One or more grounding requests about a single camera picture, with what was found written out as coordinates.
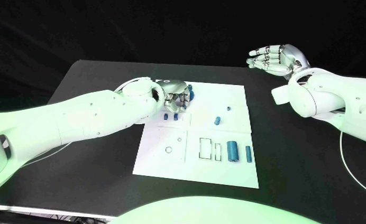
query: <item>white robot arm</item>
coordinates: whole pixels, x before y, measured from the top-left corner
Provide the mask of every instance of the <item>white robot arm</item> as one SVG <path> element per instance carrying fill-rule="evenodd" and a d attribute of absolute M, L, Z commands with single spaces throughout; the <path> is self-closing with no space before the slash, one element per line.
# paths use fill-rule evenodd
<path fill-rule="evenodd" d="M 302 117 L 327 121 L 341 132 L 366 141 L 366 79 L 341 77 L 311 68 L 299 49 L 273 45 L 249 52 L 249 68 L 283 76 L 288 84 L 272 90 L 276 104 L 289 102 Z"/>
<path fill-rule="evenodd" d="M 155 83 L 149 78 L 136 78 L 115 91 L 92 92 L 51 105 L 0 113 L 0 135 L 8 145 L 5 154 L 0 144 L 0 186 L 23 164 L 53 147 L 144 124 L 162 106 L 169 112 L 181 112 L 190 93 L 182 81 Z"/>

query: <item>black backdrop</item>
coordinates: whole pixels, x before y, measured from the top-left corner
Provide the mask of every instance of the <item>black backdrop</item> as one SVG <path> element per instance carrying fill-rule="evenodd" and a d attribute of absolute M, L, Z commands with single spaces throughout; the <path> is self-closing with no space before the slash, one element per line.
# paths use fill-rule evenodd
<path fill-rule="evenodd" d="M 246 67 L 289 43 L 364 77 L 364 26 L 366 0 L 1 0 L 0 110 L 44 104 L 79 59 Z"/>

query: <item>blue cylinder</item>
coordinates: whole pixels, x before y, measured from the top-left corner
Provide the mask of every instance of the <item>blue cylinder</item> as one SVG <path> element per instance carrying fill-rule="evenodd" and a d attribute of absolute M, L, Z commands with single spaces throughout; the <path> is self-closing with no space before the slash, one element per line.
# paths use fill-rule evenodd
<path fill-rule="evenodd" d="M 246 146 L 244 147 L 246 150 L 246 162 L 252 162 L 252 153 L 250 153 L 250 147 Z"/>
<path fill-rule="evenodd" d="M 236 141 L 227 141 L 226 145 L 227 145 L 227 160 L 229 162 L 237 162 L 239 155 Z"/>
<path fill-rule="evenodd" d="M 214 125 L 218 125 L 218 121 L 220 121 L 220 118 L 216 117 L 216 120 L 214 120 Z"/>

